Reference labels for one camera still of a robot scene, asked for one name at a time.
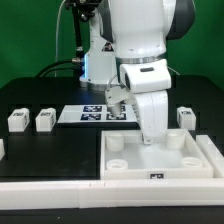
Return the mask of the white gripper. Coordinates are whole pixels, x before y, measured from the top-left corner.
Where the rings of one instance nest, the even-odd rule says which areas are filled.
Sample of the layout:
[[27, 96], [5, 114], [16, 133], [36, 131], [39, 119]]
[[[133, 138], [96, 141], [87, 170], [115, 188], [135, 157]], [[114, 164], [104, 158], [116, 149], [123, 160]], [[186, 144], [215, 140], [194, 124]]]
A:
[[134, 101], [136, 117], [145, 145], [152, 145], [168, 128], [168, 94], [171, 76], [167, 60], [144, 64], [121, 64], [120, 82]]

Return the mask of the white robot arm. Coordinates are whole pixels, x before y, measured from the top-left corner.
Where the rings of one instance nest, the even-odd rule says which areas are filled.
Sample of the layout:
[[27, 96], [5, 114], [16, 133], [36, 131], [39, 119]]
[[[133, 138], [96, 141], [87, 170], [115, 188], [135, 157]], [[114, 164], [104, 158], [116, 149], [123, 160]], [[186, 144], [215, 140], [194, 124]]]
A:
[[90, 25], [83, 87], [105, 92], [109, 111], [135, 110], [143, 141], [165, 135], [171, 76], [166, 42], [182, 38], [195, 20], [193, 0], [78, 0], [80, 19]]

